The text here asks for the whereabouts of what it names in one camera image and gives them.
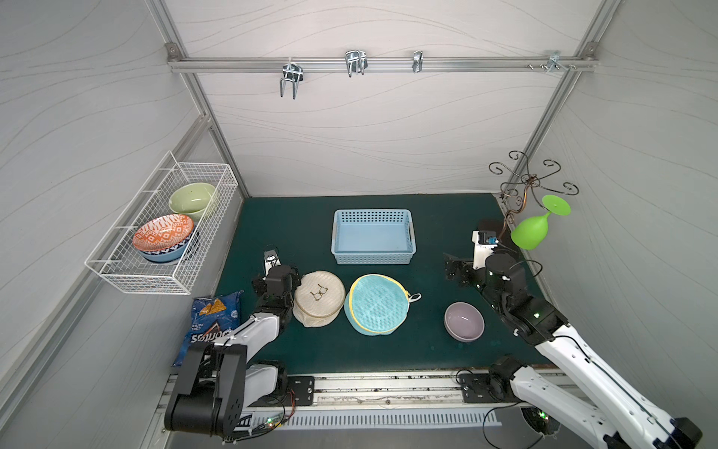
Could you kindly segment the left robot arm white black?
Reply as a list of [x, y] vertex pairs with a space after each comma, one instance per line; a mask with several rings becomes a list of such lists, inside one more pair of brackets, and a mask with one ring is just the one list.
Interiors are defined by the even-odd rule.
[[261, 295], [247, 321], [212, 342], [190, 345], [166, 406], [166, 430], [234, 442], [276, 427], [240, 427], [243, 409], [274, 394], [282, 383], [279, 365], [249, 362], [288, 327], [300, 275], [296, 268], [280, 264], [268, 269], [254, 284]]

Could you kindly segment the cream mesh laundry bag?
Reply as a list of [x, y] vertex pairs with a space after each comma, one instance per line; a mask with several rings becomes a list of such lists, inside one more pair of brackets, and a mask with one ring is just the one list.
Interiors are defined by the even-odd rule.
[[343, 282], [328, 271], [314, 271], [304, 275], [295, 290], [293, 314], [304, 327], [325, 327], [343, 309], [346, 290]]

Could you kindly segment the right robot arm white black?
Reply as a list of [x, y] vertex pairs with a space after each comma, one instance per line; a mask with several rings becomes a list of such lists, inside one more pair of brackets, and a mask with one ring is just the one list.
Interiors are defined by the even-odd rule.
[[515, 357], [502, 357], [490, 367], [487, 385], [497, 400], [536, 407], [594, 448], [699, 445], [703, 433], [693, 421], [673, 417], [645, 398], [590, 348], [551, 302], [529, 292], [523, 262], [510, 254], [491, 254], [476, 269], [468, 259], [446, 256], [445, 273], [476, 288], [515, 336], [587, 396], [581, 400]]

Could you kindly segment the teal mesh laundry bag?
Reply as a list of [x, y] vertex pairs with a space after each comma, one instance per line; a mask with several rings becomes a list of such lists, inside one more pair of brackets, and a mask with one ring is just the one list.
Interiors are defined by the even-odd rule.
[[365, 336], [385, 336], [407, 319], [411, 304], [422, 298], [400, 282], [381, 274], [357, 278], [344, 300], [344, 314], [353, 329]]

